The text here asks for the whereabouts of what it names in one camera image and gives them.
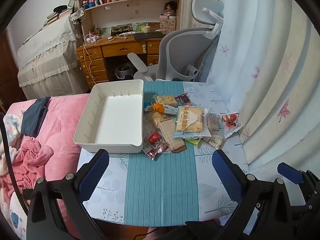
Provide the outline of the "red apple snack packet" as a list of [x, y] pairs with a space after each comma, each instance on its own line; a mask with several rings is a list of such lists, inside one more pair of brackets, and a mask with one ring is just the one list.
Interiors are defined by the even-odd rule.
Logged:
[[220, 120], [223, 125], [224, 137], [227, 139], [231, 137], [235, 132], [242, 129], [242, 124], [239, 121], [239, 113], [228, 113], [220, 116]]

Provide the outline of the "green pineapple cake packet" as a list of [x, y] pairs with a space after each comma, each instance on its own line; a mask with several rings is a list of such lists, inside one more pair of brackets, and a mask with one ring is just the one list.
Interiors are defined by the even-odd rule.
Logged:
[[190, 144], [194, 145], [195, 147], [199, 148], [201, 139], [185, 139], [186, 142], [189, 142]]

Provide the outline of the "clear pack yellow biscuits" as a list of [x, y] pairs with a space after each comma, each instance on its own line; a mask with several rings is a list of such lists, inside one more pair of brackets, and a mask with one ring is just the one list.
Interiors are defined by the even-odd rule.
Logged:
[[175, 121], [175, 139], [202, 139], [211, 137], [207, 124], [207, 107], [181, 106]]

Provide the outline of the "small red brown candy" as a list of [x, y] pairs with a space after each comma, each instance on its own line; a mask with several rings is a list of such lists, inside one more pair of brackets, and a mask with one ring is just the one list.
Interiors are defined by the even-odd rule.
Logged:
[[151, 160], [155, 160], [159, 154], [167, 151], [169, 149], [169, 144], [166, 142], [161, 142], [159, 144], [150, 145], [143, 149], [143, 152]]

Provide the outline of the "red pastry packet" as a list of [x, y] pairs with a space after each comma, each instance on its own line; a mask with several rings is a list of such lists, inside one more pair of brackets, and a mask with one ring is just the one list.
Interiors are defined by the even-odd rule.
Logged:
[[147, 146], [156, 145], [162, 142], [162, 136], [156, 132], [150, 132], [144, 139], [144, 142]]

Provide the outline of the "long beige wafer pack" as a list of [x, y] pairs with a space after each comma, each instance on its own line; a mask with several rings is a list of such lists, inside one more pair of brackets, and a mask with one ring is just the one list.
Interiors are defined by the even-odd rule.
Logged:
[[175, 123], [173, 118], [161, 121], [158, 126], [164, 140], [169, 144], [169, 150], [171, 152], [178, 153], [187, 149], [183, 139], [174, 138]]

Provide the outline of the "dark berry red packet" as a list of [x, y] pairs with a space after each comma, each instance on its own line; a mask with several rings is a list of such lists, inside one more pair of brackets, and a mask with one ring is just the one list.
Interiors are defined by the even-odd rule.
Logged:
[[183, 93], [179, 96], [176, 96], [175, 100], [177, 101], [177, 104], [179, 106], [192, 106], [193, 105], [193, 103], [189, 99], [189, 96], [187, 93]]

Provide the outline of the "orange grey snack bar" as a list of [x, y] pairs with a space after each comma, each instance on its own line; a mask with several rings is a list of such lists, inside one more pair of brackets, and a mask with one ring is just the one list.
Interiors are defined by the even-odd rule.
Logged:
[[157, 113], [162, 114], [170, 114], [170, 115], [178, 115], [178, 109], [174, 106], [163, 105], [160, 103], [152, 103], [144, 108], [146, 112], [156, 111]]

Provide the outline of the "rice crispy cake pack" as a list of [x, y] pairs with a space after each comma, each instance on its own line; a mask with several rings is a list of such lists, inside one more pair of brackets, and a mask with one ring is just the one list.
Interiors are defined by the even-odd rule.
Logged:
[[168, 105], [173, 107], [178, 106], [177, 100], [172, 95], [155, 95], [154, 99], [157, 104]]

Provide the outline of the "clear printed cracker pack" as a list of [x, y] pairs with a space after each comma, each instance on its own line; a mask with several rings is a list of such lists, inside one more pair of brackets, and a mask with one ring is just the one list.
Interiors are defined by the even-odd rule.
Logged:
[[210, 137], [204, 137], [203, 140], [216, 150], [219, 150], [225, 142], [223, 124], [219, 116], [215, 113], [208, 113], [207, 125], [210, 131]]

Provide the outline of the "pink bed blanket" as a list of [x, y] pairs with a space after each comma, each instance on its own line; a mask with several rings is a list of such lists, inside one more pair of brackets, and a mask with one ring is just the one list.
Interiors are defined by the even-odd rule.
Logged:
[[[40, 177], [47, 181], [60, 180], [66, 174], [76, 172], [81, 147], [74, 143], [73, 137], [88, 96], [78, 94], [50, 98], [39, 135], [21, 135], [12, 146], [17, 150], [12, 168], [20, 193], [23, 189], [33, 189]], [[14, 103], [8, 114], [20, 117], [34, 102], [35, 99]], [[57, 202], [67, 230], [74, 237], [81, 238], [63, 200]], [[17, 236], [26, 239], [27, 217], [8, 173], [1, 176], [1, 213]]]

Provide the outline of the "dark blue jeans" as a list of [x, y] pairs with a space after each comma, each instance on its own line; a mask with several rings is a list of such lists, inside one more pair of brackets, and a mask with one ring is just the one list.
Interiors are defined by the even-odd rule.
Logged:
[[36, 99], [36, 101], [23, 113], [21, 134], [37, 137], [48, 112], [50, 97]]

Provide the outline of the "wooden desk with drawers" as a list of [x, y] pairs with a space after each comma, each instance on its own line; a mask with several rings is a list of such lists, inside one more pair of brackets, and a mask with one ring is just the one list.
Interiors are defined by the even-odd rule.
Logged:
[[131, 64], [127, 54], [135, 53], [147, 65], [158, 63], [159, 45], [163, 33], [133, 34], [127, 37], [102, 38], [76, 50], [85, 80], [89, 88], [97, 83], [117, 81], [116, 70]]

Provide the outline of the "doll on desk shelf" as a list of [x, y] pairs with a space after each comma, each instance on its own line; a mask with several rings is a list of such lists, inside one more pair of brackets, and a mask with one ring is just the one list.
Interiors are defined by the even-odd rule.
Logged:
[[162, 15], [168, 16], [168, 17], [170, 16], [176, 17], [176, 13], [177, 13], [177, 3], [175, 1], [170, 1], [165, 3]]

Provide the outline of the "wooden bookshelf with books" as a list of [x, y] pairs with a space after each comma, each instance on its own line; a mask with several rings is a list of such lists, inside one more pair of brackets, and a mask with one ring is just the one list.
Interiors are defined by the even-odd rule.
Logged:
[[180, 0], [79, 0], [85, 11], [81, 21], [82, 33], [87, 35], [94, 29], [112, 28], [123, 24], [147, 23], [154, 29], [164, 20], [163, 10], [167, 2], [177, 3], [176, 17]]

